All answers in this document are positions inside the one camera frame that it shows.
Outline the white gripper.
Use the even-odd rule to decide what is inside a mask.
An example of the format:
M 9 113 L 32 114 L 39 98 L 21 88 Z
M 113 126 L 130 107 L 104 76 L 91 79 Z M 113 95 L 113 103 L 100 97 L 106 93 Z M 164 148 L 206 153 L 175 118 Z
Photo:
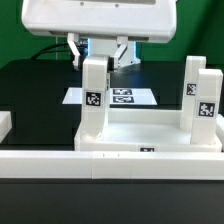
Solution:
M 23 0 L 22 22 L 35 35 L 65 36 L 73 53 L 73 67 L 81 69 L 79 36 L 115 39 L 109 57 L 111 72 L 132 41 L 167 43 L 176 33 L 176 0 Z

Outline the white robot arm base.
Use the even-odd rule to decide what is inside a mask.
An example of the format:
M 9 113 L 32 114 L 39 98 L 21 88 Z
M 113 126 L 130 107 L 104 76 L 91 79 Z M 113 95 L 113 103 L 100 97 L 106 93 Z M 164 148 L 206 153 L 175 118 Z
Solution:
M 103 40 L 89 38 L 87 40 L 87 55 L 108 55 L 113 56 L 118 49 L 115 40 Z M 122 58 L 119 60 L 121 67 L 130 66 L 132 64 L 139 64 L 141 60 L 136 56 L 136 43 L 128 42 L 128 47 Z

